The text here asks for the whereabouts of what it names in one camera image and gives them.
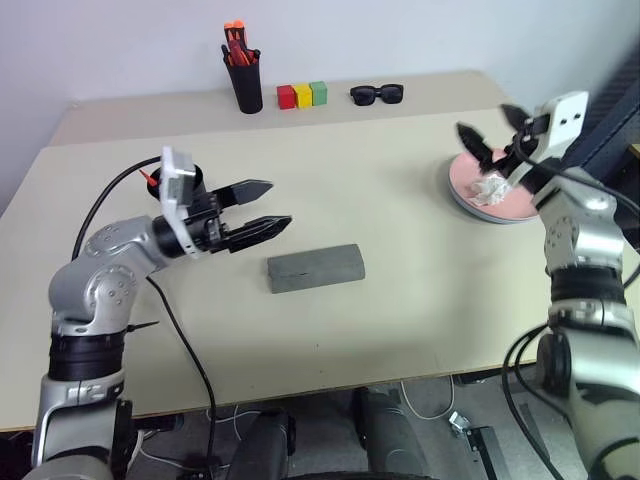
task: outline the gray sponge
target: gray sponge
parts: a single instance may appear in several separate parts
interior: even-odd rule
[[[340,245],[267,259],[271,292],[282,293],[364,278],[358,245]]]

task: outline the pink plate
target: pink plate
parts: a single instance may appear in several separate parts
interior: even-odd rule
[[[504,152],[497,150],[495,155],[500,158],[504,156]],[[524,222],[538,215],[531,204],[533,196],[524,187],[514,188],[496,205],[477,206],[471,201],[475,196],[471,185],[481,178],[478,161],[470,153],[461,153],[451,162],[449,186],[456,201],[469,212],[496,223]]]

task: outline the pen holder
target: pen holder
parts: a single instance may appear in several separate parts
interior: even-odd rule
[[[262,87],[260,86],[260,61],[247,66],[230,66],[225,62],[238,107],[242,113],[258,113],[262,110]]]

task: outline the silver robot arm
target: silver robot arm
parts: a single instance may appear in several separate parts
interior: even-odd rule
[[[133,433],[131,402],[120,399],[124,339],[149,325],[129,324],[140,283],[172,258],[236,252],[275,237],[291,221],[262,217],[229,231],[223,208],[253,201],[272,185],[246,180],[192,198],[194,175],[190,157],[165,149],[163,216],[103,227],[53,277],[49,371],[41,383],[34,470],[26,479],[124,478]]]
[[[518,133],[496,162],[478,132],[459,124],[458,134],[484,173],[497,170],[534,194],[545,226],[552,303],[550,332],[537,353],[543,389],[566,412],[590,478],[637,479],[640,347],[621,280],[624,237],[613,218],[616,199],[554,175],[580,134],[586,106],[586,92],[553,99],[535,117],[503,106]],[[581,168],[566,173],[598,183]]]

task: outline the crumpled paper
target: crumpled paper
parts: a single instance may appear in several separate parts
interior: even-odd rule
[[[477,206],[496,205],[504,200],[511,191],[509,182],[497,173],[492,173],[471,184],[476,195],[470,200]]]

